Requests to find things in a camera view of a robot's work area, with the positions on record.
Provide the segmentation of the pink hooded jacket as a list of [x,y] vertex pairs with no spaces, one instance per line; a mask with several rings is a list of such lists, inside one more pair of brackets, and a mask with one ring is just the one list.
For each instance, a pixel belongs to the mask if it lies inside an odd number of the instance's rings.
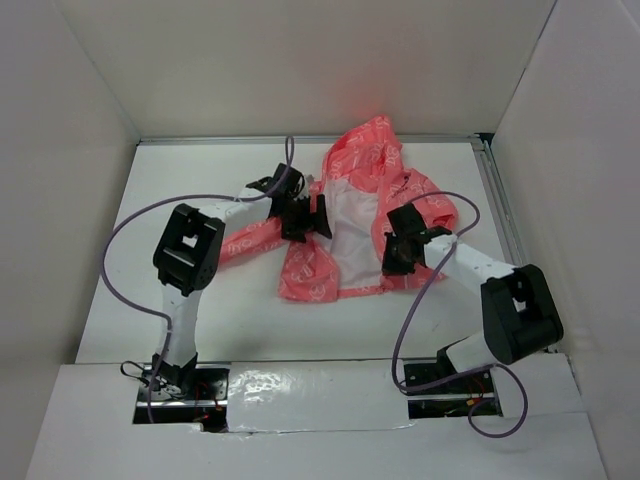
[[279,277],[280,298],[329,303],[422,286],[431,271],[406,276],[382,272],[387,214],[412,201],[429,226],[452,229],[454,203],[426,175],[404,165],[391,120],[378,115],[346,132],[328,150],[311,196],[325,197],[331,238],[313,233],[288,243]]

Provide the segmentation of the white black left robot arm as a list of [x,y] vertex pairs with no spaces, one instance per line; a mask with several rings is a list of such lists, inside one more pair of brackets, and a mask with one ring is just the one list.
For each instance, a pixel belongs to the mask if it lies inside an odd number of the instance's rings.
[[197,387],[198,309],[221,263],[223,241],[266,220],[280,222],[278,240],[304,243],[312,232],[332,237],[325,196],[313,194],[307,179],[283,164],[273,176],[247,184],[237,197],[202,208],[181,203],[172,211],[153,255],[169,324],[152,357],[156,377],[172,397],[187,398]]

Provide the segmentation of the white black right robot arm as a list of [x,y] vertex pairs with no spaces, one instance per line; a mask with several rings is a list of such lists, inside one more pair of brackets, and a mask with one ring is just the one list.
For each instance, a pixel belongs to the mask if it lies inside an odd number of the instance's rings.
[[388,213],[392,231],[385,235],[382,270],[386,275],[414,274],[418,265],[431,270],[403,322],[392,353],[397,373],[399,353],[422,299],[441,275],[478,296],[481,329],[438,350],[435,378],[412,386],[393,378],[405,394],[441,387],[460,391],[471,375],[512,365],[558,343],[564,327],[543,271],[536,265],[515,266],[491,258],[463,243],[443,226],[429,227],[409,203]]

